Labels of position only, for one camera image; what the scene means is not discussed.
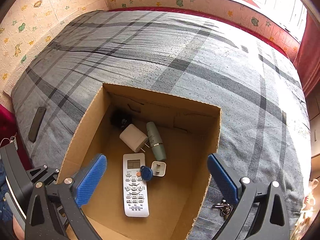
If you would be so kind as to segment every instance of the blue clothing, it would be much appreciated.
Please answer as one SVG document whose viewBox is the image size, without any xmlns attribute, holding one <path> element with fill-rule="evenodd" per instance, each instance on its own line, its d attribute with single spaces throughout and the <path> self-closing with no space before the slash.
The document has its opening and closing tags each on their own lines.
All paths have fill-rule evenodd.
<svg viewBox="0 0 320 240">
<path fill-rule="evenodd" d="M 4 194 L 9 192 L 9 187 L 7 181 L 5 180 L 5 172 L 2 160 L 0 160 L 0 189 L 0 220 L 3 220 L 3 222 L 6 223 L 8 221 L 12 221 L 12 212 L 4 197 Z"/>
</svg>

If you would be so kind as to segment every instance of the bed sheet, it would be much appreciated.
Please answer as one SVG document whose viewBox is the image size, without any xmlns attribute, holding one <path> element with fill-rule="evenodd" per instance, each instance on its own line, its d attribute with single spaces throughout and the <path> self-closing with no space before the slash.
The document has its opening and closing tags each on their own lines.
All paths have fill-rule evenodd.
<svg viewBox="0 0 320 240">
<path fill-rule="evenodd" d="M 61 166 L 102 82 L 220 106 L 218 153 L 241 176 L 266 184 L 279 181 L 293 227 L 308 188 L 311 147 L 300 80 L 284 55 L 240 29 L 193 15 L 81 15 L 31 62 L 12 91 L 19 131 L 34 166 Z M 28 133 L 39 106 L 47 112 L 32 143 Z M 211 206 L 221 197 L 211 180 L 188 239 L 211 239 L 218 231 L 223 218 Z"/>
</svg>

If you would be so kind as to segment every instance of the red fabric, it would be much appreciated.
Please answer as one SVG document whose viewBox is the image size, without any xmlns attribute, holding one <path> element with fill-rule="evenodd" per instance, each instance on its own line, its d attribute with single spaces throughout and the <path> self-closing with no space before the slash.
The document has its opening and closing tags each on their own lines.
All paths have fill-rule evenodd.
<svg viewBox="0 0 320 240">
<path fill-rule="evenodd" d="M 8 111 L 5 107 L 0 105 L 0 141 L 3 138 L 10 139 L 11 136 L 16 135 L 17 145 L 18 145 L 18 155 L 22 162 L 25 170 L 30 170 L 32 168 L 29 157 L 23 147 L 20 135 L 17 133 L 18 128 L 16 125 L 16 120 L 14 114 Z M 3 140 L 1 147 L 7 145 L 9 140 Z"/>
<path fill-rule="evenodd" d="M 213 19 L 213 20 L 217 20 L 219 22 L 223 22 L 226 24 L 229 24 L 233 27 L 236 27 L 240 30 L 243 30 L 247 33 L 250 33 L 251 35 L 257 37 L 258 39 L 264 41 L 266 44 L 270 45 L 271 47 L 273 47 L 274 49 L 276 49 L 277 51 L 279 51 L 280 53 L 282 53 L 283 55 L 285 55 L 287 58 L 287 54 L 284 52 L 283 49 L 281 49 L 278 45 L 276 45 L 275 43 L 273 43 L 272 41 L 268 40 L 266 37 L 254 32 L 253 30 L 250 30 L 249 28 L 243 27 L 239 24 L 236 24 L 234 22 L 231 22 L 227 19 L 224 18 L 220 18 L 211 14 L 207 14 L 207 13 L 203 13 L 203 12 L 199 12 L 199 11 L 193 11 L 193 10 L 186 10 L 186 9 L 181 9 L 181 8 L 171 8 L 171 7 L 147 7 L 147 6 L 142 6 L 142 7 L 128 7 L 128 8 L 119 8 L 119 9 L 113 9 L 110 10 L 110 12 L 116 12 L 116 11 L 160 11 L 160 12 L 176 12 L 176 13 L 184 13 L 184 14 L 191 14 L 191 15 L 195 15 L 195 16 L 200 16 L 200 17 L 205 17 L 205 18 L 209 18 L 209 19 Z"/>
<path fill-rule="evenodd" d="M 307 97 L 320 81 L 320 28 L 307 13 L 297 57 L 293 63 L 300 77 L 304 96 Z"/>
</svg>

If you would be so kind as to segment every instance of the remote control screen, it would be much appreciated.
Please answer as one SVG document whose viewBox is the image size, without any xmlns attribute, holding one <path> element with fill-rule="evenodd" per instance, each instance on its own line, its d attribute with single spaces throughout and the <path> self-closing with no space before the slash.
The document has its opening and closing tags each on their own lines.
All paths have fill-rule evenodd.
<svg viewBox="0 0 320 240">
<path fill-rule="evenodd" d="M 128 169 L 139 169 L 140 160 L 128 160 Z"/>
</svg>

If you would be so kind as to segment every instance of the cardboard box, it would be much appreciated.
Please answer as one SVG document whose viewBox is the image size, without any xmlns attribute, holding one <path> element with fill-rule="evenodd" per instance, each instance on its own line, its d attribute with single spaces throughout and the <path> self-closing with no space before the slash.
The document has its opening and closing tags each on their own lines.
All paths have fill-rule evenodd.
<svg viewBox="0 0 320 240">
<path fill-rule="evenodd" d="M 123 155 L 133 153 L 110 122 L 120 108 L 133 116 L 133 124 L 145 134 L 153 121 L 166 150 L 164 177 L 148 182 L 150 215 L 132 218 L 124 214 Z M 103 239 L 183 240 L 190 232 L 210 181 L 207 157 L 215 153 L 220 133 L 217 106 L 164 93 L 103 84 L 85 112 L 63 160 L 58 182 L 75 174 L 96 153 L 108 160 L 107 171 L 82 209 Z M 155 160 L 146 148 L 146 165 Z M 71 239 L 76 239 L 68 229 Z"/>
</svg>

